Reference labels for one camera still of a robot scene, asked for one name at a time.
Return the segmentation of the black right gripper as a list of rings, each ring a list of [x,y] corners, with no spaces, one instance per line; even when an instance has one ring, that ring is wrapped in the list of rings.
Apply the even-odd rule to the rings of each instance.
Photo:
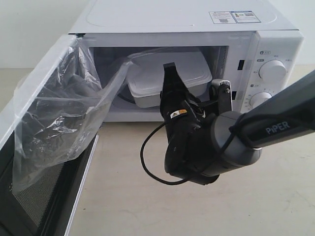
[[[193,155],[189,153],[189,139],[201,127],[204,111],[200,99],[192,95],[177,72],[174,62],[163,65],[164,78],[160,93],[160,113],[165,121],[168,147],[165,154],[165,171],[181,179],[190,177],[197,184],[210,184],[219,176],[207,177],[191,169]]]

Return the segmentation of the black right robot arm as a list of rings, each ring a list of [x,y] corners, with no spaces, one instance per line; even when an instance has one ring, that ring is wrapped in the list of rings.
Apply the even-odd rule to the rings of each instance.
[[[165,64],[160,113],[168,147],[165,171],[201,185],[220,174],[255,163],[261,149],[315,130],[315,74],[307,74],[251,111],[216,114],[203,109]]]

